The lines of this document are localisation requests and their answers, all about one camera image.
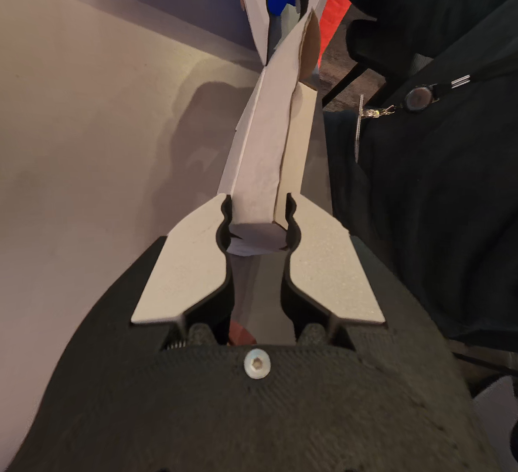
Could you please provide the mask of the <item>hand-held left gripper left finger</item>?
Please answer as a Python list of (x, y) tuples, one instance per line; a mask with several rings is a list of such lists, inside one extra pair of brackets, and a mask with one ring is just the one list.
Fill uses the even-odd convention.
[(174, 324), (183, 334), (195, 324), (206, 324), (219, 344), (229, 342), (235, 305), (227, 254), (231, 220), (231, 197), (220, 193), (172, 228), (132, 314), (132, 324)]

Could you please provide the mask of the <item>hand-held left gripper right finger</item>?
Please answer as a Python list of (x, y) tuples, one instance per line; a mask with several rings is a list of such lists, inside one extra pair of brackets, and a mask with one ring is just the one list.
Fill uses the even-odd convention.
[(323, 327), (329, 339), (347, 325), (385, 325), (349, 231), (300, 193), (287, 195), (285, 216), (280, 300), (296, 339), (309, 324)]

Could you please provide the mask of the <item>white and brown cardboard box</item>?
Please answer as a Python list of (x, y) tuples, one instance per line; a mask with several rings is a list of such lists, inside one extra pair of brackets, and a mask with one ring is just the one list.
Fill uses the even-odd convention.
[(232, 255), (269, 254), (287, 245), (287, 194), (301, 191), (319, 54), (319, 20), (311, 9), (263, 68), (239, 119), (217, 190), (231, 196)]

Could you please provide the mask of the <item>person's left hand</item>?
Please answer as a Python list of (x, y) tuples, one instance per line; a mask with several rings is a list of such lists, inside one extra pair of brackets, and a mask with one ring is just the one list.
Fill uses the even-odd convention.
[(245, 327), (243, 327), (233, 319), (230, 320), (228, 345), (254, 346), (256, 344), (256, 339)]

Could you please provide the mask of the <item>orange red object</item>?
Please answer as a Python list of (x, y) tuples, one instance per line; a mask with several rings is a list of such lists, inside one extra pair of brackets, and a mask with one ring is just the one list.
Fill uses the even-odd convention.
[(323, 54), (325, 53), (331, 39), (336, 33), (338, 26), (345, 17), (351, 6), (350, 0), (327, 0), (320, 17), (320, 54), (318, 67), (321, 65)]

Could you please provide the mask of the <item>black office chair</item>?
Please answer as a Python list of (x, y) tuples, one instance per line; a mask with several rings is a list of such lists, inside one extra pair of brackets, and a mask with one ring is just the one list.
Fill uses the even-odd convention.
[(361, 94), (381, 106), (408, 79), (413, 58), (398, 32), (351, 8), (321, 58), (324, 109), (352, 109)]

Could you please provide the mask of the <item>person's dark clothing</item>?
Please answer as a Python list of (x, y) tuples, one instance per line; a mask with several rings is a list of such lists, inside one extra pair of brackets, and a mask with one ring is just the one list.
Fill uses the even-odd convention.
[(333, 215), (398, 276), (440, 331), (517, 352), (517, 0), (350, 0), (431, 62), (361, 122), (324, 112)]

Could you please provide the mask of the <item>clear badge holder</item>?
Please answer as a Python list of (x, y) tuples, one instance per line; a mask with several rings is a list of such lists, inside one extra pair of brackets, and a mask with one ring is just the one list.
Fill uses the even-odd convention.
[(361, 132), (361, 122), (364, 117), (364, 94), (361, 94), (359, 97), (359, 109), (357, 113), (356, 126), (355, 126), (355, 134), (354, 134), (354, 160), (358, 163), (359, 160), (359, 143), (360, 143), (360, 132)]

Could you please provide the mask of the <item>metal badge clip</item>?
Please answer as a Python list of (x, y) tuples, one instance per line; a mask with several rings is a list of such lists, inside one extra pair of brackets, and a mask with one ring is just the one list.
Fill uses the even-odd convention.
[(376, 108), (367, 108), (364, 107), (361, 111), (362, 119), (378, 119), (383, 116), (388, 116), (399, 111), (408, 112), (408, 110), (403, 106), (403, 104), (391, 105), (389, 107), (376, 107)]

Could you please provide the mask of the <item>black round badge reel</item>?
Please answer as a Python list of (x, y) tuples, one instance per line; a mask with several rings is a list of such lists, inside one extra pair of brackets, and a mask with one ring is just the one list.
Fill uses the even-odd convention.
[(414, 87), (405, 95), (403, 109), (412, 114), (423, 112), (438, 100), (436, 87), (437, 84)]

